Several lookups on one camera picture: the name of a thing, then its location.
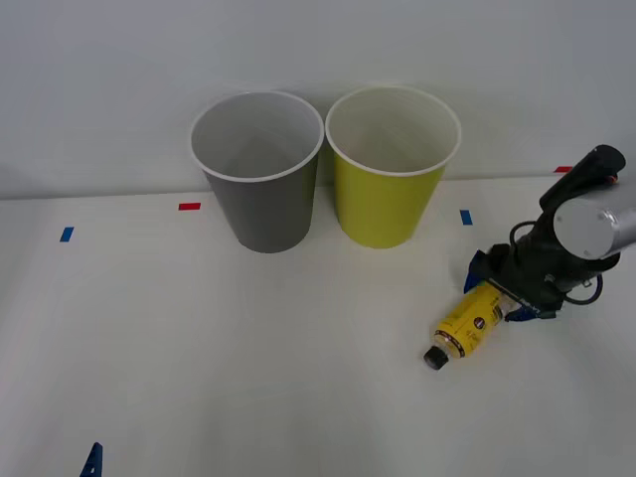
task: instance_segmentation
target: black bottle cap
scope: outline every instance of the black bottle cap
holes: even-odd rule
[[[448,363],[448,357],[446,356],[446,353],[436,346],[431,346],[430,350],[428,350],[424,355],[424,361],[437,371]]]

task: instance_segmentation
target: yellow bottle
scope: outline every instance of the yellow bottle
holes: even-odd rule
[[[434,345],[424,361],[439,370],[450,358],[470,355],[495,326],[519,304],[489,283],[482,283],[466,295],[433,334]]]

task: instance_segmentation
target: blue tape marker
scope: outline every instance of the blue tape marker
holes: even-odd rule
[[[81,470],[79,477],[101,477],[101,456],[103,447],[99,442],[92,445],[86,464]]]
[[[473,220],[470,217],[470,211],[459,211],[459,214],[461,214],[461,223],[464,226],[472,226],[473,225]]]
[[[73,235],[73,230],[75,227],[66,227],[62,232],[62,236],[60,237],[60,241],[69,241],[71,236]]]

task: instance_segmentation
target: gray paper cup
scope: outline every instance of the gray paper cup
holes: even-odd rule
[[[194,159],[244,246],[273,253],[305,237],[324,133],[311,104],[280,91],[231,96],[195,122]]]

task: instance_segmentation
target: yellow paper cup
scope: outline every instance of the yellow paper cup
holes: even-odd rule
[[[367,87],[336,101],[326,131],[345,234],[373,248],[408,240],[459,149],[457,115],[419,89]]]

